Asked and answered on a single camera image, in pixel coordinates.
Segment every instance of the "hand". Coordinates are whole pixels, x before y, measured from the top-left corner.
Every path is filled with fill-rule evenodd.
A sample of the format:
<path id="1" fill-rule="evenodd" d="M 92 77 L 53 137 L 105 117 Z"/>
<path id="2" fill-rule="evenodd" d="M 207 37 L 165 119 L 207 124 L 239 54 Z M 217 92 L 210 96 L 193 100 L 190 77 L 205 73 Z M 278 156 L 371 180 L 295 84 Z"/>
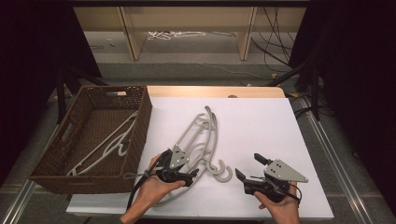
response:
<path id="1" fill-rule="evenodd" d="M 289 193 L 292 195 L 296 195 L 297 182 L 290 181 L 290 189 Z M 298 203 L 296 200 L 291 197 L 286 196 L 286 198 L 280 203 L 274 203 L 267 198 L 264 194 L 256 191 L 254 192 L 254 196 L 262 203 L 259 208 L 264 209 L 267 208 L 271 213 L 271 216 L 274 218 L 276 223 L 282 224 L 296 224 L 300 223 L 299 213 L 298 213 Z"/>
<path id="2" fill-rule="evenodd" d="M 148 167 L 150 167 L 160 157 L 160 155 L 161 154 L 152 158 Z M 174 183 L 165 183 L 161 181 L 158 176 L 152 175 L 140 187 L 134 203 L 128 211 L 121 216 L 120 220 L 123 223 L 135 223 L 150 209 L 152 205 L 158 203 L 166 194 L 174 189 L 183 187 L 185 184 L 186 183 L 182 180 Z"/>

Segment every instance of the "brown wicker basket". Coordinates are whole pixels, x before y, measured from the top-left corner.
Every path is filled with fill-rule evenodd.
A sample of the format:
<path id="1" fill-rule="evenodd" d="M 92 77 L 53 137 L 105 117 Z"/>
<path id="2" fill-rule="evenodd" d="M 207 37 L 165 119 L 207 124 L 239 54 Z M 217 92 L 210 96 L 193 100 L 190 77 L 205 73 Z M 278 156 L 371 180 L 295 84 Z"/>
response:
<path id="1" fill-rule="evenodd" d="M 146 87 L 82 87 L 74 103 L 39 159 L 29 179 L 53 192 L 62 194 L 100 194 L 130 192 L 147 139 L 152 104 Z M 67 175 L 82 159 L 115 132 L 136 110 L 134 127 L 126 136 L 126 155 L 117 150 L 81 175 Z M 79 170 L 84 170 L 103 155 L 107 145 L 130 125 L 122 126 L 99 147 Z"/>

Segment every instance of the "floor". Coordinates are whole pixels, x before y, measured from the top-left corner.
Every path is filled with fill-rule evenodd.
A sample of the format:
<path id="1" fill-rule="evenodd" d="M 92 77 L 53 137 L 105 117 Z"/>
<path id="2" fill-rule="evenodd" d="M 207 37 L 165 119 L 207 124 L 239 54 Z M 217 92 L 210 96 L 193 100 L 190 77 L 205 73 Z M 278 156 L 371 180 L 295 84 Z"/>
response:
<path id="1" fill-rule="evenodd" d="M 131 61 L 122 33 L 86 33 L 95 60 L 109 84 L 133 85 L 207 85 L 207 86 L 261 86 L 290 69 L 250 44 L 246 61 L 239 59 L 238 48 L 232 34 L 203 33 L 168 34 L 163 39 L 148 35 L 138 61 Z M 254 34 L 253 40 L 263 48 L 270 34 Z M 281 34 L 282 44 L 291 48 L 295 34 Z M 280 44 L 272 37 L 271 42 Z M 267 50 L 286 61 L 282 48 L 268 45 Z M 294 94 L 292 77 L 280 87 Z M 319 180 L 334 213 L 332 220 L 302 220 L 302 223 L 396 223 L 382 195 L 354 154 L 347 136 L 337 122 L 337 117 L 326 106 L 326 92 L 320 83 L 320 121 L 313 119 L 309 106 L 309 93 L 299 92 L 291 97 L 290 104 L 306 146 L 315 165 Z M 21 153 L 5 184 L 0 188 L 0 217 L 2 223 L 116 223 L 117 217 L 76 217 L 67 214 L 68 196 L 52 194 L 30 181 L 30 174 L 41 152 L 46 147 L 57 121 L 55 93 L 49 98 L 48 109 L 43 114 L 30 144 Z M 21 192 L 31 189 L 31 194 L 19 198 Z M 142 219 L 141 223 L 152 222 Z M 157 223 L 196 223 L 199 221 L 156 220 Z M 224 221 L 216 223 L 242 223 Z"/>

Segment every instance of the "wicker basket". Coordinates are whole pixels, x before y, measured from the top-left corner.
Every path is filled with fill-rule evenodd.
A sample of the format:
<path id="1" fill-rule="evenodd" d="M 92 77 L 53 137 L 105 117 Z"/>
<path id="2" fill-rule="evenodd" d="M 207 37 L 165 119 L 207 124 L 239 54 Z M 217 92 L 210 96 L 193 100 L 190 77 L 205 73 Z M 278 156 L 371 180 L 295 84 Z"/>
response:
<path id="1" fill-rule="evenodd" d="M 151 109 L 146 87 L 82 87 L 29 179 L 53 193 L 130 192 L 134 179 L 124 179 L 123 175 L 137 172 L 147 139 Z M 134 127 L 126 136 L 129 140 L 125 141 L 126 155 L 119 156 L 117 151 L 113 151 L 89 172 L 67 175 L 136 110 Z M 107 145 L 126 133 L 129 127 L 122 126 L 78 169 L 83 170 L 101 158 Z"/>

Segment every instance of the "white table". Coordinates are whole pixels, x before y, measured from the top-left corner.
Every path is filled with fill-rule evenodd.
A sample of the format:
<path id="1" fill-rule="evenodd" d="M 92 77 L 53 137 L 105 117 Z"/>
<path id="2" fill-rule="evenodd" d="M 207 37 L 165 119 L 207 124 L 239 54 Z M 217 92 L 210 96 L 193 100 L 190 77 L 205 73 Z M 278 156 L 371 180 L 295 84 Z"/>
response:
<path id="1" fill-rule="evenodd" d="M 214 164 L 222 159 L 233 172 L 238 168 L 247 177 L 263 176 L 264 166 L 254 160 L 254 153 L 271 160 L 281 159 L 309 179 L 308 183 L 298 184 L 304 196 L 299 209 L 301 219 L 333 218 L 288 99 L 151 96 L 151 102 L 153 110 L 139 173 L 147 169 L 152 157 L 172 147 L 192 119 L 205 113 L 204 107 L 209 105 L 219 125 Z M 129 193 L 74 195 L 66 211 L 80 216 L 123 214 L 128 198 Z M 258 208 L 259 204 L 254 196 L 245 194 L 243 183 L 235 175 L 231 181 L 220 183 L 206 172 L 184 195 L 165 206 L 149 209 L 145 217 L 270 217 L 267 210 Z"/>

